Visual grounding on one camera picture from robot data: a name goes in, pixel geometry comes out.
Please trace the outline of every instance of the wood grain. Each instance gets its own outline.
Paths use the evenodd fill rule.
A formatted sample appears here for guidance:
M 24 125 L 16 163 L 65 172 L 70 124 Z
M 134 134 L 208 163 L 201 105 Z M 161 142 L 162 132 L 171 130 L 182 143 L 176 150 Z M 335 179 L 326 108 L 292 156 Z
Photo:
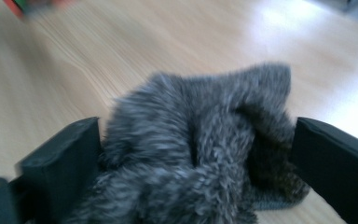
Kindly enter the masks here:
M 358 22 L 304 1 L 83 0 L 16 19 L 0 1 L 0 175 L 65 125 L 163 70 L 292 66 L 288 110 L 358 137 Z M 316 193 L 260 223 L 343 223 Z

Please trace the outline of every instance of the wooden table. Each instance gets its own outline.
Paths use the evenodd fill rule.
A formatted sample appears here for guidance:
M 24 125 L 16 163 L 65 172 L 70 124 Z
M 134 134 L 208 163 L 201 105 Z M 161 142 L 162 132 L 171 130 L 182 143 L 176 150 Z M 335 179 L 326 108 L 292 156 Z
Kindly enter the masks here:
M 83 0 L 30 21 L 0 1 L 0 175 L 65 125 L 101 126 L 157 70 L 188 76 L 290 63 L 291 115 L 358 137 L 358 23 L 303 1 Z M 312 192 L 260 223 L 342 223 Z

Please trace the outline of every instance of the blurry object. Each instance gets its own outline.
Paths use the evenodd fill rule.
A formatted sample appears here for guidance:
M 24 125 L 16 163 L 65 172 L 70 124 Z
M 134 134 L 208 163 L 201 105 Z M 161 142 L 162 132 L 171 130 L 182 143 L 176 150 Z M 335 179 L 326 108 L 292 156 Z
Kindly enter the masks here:
M 75 0 L 4 0 L 10 10 L 22 18 L 33 12 L 53 7 L 64 7 Z
M 358 21 L 358 0 L 310 0 L 311 2 L 320 4 L 323 7 L 328 7 L 337 10 L 352 19 Z

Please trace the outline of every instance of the gray fur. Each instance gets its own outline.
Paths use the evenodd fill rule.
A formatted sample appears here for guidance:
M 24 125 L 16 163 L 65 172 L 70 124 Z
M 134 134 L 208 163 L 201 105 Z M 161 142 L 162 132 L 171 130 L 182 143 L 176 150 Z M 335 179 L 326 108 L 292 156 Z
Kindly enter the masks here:
M 119 101 L 106 171 L 67 223 L 256 223 L 254 208 L 301 202 L 309 187 L 287 158 L 289 92 L 290 70 L 276 63 L 152 76 Z

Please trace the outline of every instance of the fur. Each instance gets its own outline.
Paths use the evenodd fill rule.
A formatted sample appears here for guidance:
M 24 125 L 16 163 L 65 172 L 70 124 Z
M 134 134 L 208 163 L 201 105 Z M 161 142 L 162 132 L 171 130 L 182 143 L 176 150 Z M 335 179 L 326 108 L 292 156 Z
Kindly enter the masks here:
M 256 223 L 256 209 L 301 202 L 288 153 L 290 69 L 155 74 L 120 99 L 97 178 L 66 223 Z

